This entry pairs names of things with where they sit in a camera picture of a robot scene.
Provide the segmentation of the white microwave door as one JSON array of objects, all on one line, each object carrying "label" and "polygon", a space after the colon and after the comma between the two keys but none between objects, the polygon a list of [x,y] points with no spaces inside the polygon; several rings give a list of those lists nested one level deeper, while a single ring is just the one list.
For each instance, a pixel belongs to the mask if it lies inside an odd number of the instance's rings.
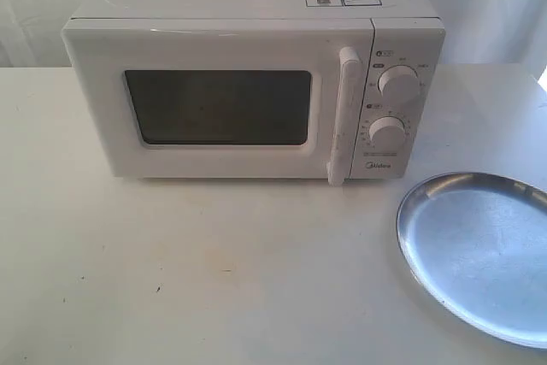
[{"label": "white microwave door", "polygon": [[369,19],[73,19],[62,37],[115,176],[350,177]]}]

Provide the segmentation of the white control knob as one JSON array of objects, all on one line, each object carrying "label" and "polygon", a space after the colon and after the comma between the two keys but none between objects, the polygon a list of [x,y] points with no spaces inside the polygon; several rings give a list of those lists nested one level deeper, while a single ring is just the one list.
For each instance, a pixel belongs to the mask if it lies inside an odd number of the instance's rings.
[{"label": "white control knob", "polygon": [[406,133],[401,120],[393,116],[381,117],[368,130],[371,143],[379,148],[395,150],[405,142]]},{"label": "white control knob", "polygon": [[379,92],[392,102],[406,102],[418,97],[420,81],[413,68],[397,65],[385,70],[379,77]]}]

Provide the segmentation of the white microwave oven body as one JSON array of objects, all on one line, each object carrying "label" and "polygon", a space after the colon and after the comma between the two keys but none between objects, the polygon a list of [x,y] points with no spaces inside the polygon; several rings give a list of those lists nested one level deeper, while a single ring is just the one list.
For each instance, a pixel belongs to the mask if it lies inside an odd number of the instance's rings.
[{"label": "white microwave oven body", "polygon": [[[305,0],[88,0],[70,19],[157,20],[312,20],[369,19],[374,40],[364,83],[350,177],[347,180],[398,178],[407,167],[438,56],[444,28],[422,0],[398,0],[394,6],[309,8]],[[420,94],[406,102],[382,97],[380,75],[393,66],[413,68]],[[393,116],[404,124],[405,142],[395,150],[375,147],[370,125]]]}]

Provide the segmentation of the round stainless steel tray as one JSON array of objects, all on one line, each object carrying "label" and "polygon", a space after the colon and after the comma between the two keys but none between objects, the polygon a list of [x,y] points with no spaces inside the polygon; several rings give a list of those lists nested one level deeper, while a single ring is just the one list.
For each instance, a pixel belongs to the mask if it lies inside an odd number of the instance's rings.
[{"label": "round stainless steel tray", "polygon": [[404,196],[396,232],[415,279],[451,314],[546,348],[545,191],[495,174],[440,174]]}]

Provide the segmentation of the upper white control knob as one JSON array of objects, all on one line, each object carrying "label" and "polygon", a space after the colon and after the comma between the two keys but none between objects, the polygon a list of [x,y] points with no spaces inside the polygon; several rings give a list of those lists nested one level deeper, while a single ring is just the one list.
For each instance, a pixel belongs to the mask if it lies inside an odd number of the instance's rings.
[{"label": "upper white control knob", "polygon": [[418,97],[420,81],[413,68],[397,65],[385,70],[379,77],[379,92],[392,102],[406,102]]}]

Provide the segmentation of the lower white control knob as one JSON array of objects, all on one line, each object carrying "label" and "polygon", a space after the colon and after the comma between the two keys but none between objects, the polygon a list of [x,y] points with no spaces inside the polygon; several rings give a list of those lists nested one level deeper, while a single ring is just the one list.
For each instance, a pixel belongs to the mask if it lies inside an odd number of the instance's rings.
[{"label": "lower white control knob", "polygon": [[371,143],[379,148],[395,150],[405,142],[406,133],[401,120],[393,116],[381,117],[368,130]]}]

